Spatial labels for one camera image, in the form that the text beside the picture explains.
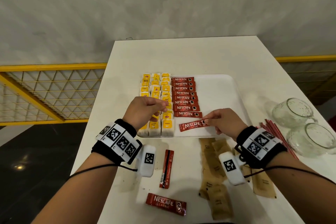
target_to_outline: person's left hand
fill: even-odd
[[[129,104],[123,120],[131,124],[136,131],[150,121],[158,121],[153,115],[158,116],[159,111],[167,110],[167,101],[151,97],[135,97]]]

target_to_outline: white tray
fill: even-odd
[[[251,121],[241,100],[234,79],[226,74],[172,75],[171,77],[194,77],[199,108],[205,116],[215,109],[231,108],[247,124]],[[174,117],[174,137],[223,137],[217,135],[214,127],[194,128],[180,132],[179,124],[196,121],[199,118]]]

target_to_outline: gray wall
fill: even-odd
[[[0,0],[0,65],[106,62],[114,40],[258,35],[274,56],[336,51],[335,0]]]

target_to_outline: wrist strap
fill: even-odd
[[[250,167],[265,168],[280,152],[287,151],[281,140],[263,128],[245,128],[237,137],[240,153]]]
[[[118,165],[123,161],[131,164],[140,151],[142,143],[135,140],[129,131],[132,134],[137,134],[132,125],[121,119],[109,123],[96,136],[98,142],[93,146],[91,152],[99,153]]]

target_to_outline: hand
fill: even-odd
[[[167,101],[151,97],[135,97],[129,104],[123,120],[131,124],[136,131],[150,121],[158,121],[153,115],[158,116],[159,111],[167,110]]]
[[[247,128],[247,125],[231,108],[214,110],[205,115],[203,119],[205,124],[216,128],[217,135],[223,133],[234,141],[236,141],[240,132]]]

